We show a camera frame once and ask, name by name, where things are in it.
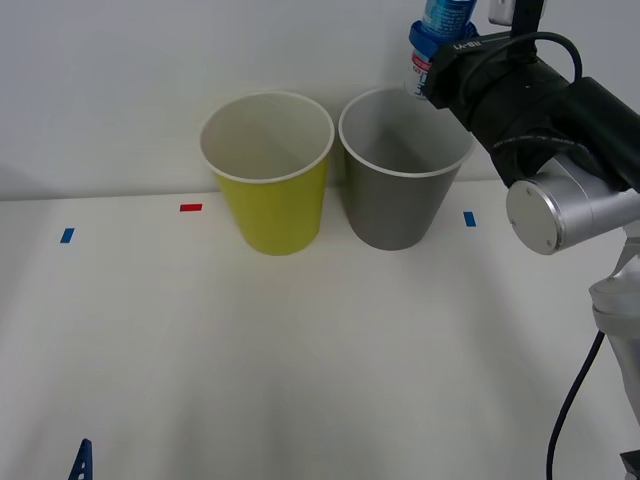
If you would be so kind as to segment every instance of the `gray paper cup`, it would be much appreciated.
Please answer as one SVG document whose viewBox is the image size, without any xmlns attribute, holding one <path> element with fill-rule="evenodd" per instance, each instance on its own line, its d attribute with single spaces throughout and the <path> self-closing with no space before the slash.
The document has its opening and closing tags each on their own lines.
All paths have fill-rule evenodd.
<svg viewBox="0 0 640 480">
<path fill-rule="evenodd" d="M 402 250 L 427 232 L 473 137 L 447 110 L 402 88 L 352 100 L 338 125 L 342 200 L 353 231 L 372 247 Z"/>
</svg>

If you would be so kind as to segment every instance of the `white table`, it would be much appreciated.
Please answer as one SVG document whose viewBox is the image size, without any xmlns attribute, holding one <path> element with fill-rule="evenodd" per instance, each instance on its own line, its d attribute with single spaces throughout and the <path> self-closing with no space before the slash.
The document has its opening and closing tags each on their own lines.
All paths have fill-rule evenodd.
<svg viewBox="0 0 640 480">
<path fill-rule="evenodd" d="M 542 479 L 623 234 L 541 257 L 504 197 L 457 183 L 390 253 L 329 190 L 317 239 L 280 258 L 220 194 L 1 203 L 0 478 L 66 479 L 88 437 L 97 480 Z M 636 448 L 605 343 L 556 478 L 622 480 Z"/>
</svg>

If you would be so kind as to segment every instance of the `blue clip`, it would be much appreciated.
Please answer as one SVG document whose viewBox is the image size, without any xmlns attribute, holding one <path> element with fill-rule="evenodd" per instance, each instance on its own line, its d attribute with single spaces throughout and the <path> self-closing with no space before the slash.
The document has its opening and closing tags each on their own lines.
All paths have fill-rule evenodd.
<svg viewBox="0 0 640 480">
<path fill-rule="evenodd" d="M 73 237 L 75 230 L 75 228 L 65 228 L 60 243 L 71 243 L 71 237 Z"/>
<path fill-rule="evenodd" d="M 464 221 L 467 227 L 475 227 L 476 219 L 473 217 L 473 212 L 464 212 Z"/>
<path fill-rule="evenodd" d="M 86 438 L 80 444 L 80 450 L 73 462 L 69 480 L 93 480 L 93 454 L 91 442 Z"/>
</svg>

